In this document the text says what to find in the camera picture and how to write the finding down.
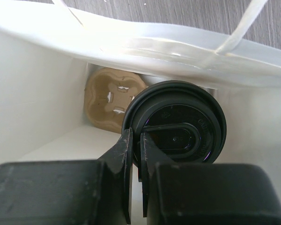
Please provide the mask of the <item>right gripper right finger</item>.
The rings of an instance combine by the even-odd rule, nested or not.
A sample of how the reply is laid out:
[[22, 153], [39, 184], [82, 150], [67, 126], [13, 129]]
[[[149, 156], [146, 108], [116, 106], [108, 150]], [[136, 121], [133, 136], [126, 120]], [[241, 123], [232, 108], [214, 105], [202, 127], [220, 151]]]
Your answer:
[[159, 163], [175, 163], [168, 155], [161, 151], [149, 133], [140, 135], [140, 160], [138, 169], [139, 182], [142, 183], [143, 216], [148, 215], [148, 200], [150, 180], [155, 172], [155, 165]]

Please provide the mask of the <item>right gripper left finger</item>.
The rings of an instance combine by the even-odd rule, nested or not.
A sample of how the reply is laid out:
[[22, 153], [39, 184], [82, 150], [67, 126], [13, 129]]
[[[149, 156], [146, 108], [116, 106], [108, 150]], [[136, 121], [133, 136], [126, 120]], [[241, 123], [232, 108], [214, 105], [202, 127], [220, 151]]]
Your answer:
[[133, 130], [125, 129], [118, 141], [100, 158], [105, 162], [111, 177], [110, 203], [105, 208], [111, 213], [109, 225], [130, 225], [132, 208]]

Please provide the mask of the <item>black plastic cup lid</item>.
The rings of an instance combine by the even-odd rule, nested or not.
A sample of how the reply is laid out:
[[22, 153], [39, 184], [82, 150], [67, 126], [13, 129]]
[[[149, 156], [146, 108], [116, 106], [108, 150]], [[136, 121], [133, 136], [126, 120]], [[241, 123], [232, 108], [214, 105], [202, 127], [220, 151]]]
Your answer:
[[128, 106], [122, 130], [133, 130], [133, 162], [140, 165], [140, 138], [176, 162], [213, 163], [226, 140], [227, 123], [220, 104], [202, 88], [183, 81], [151, 85]]

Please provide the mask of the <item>brown pulp cup carrier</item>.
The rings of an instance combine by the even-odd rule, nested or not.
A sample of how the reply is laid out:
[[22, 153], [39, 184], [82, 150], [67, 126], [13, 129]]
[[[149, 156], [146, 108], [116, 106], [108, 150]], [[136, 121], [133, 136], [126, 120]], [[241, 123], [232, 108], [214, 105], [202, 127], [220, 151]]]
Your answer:
[[120, 134], [128, 106], [146, 88], [135, 73], [102, 68], [87, 81], [84, 92], [86, 116], [96, 128]]

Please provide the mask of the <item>white blue paper bag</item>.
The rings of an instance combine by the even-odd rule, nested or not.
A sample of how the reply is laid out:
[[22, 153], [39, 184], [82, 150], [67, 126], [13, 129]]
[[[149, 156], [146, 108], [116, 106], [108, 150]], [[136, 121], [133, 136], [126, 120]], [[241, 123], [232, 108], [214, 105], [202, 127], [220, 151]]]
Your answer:
[[91, 71], [215, 89], [228, 121], [220, 163], [281, 171], [281, 50], [180, 25], [126, 22], [52, 4], [0, 0], [0, 164], [96, 158], [118, 135], [82, 111]]

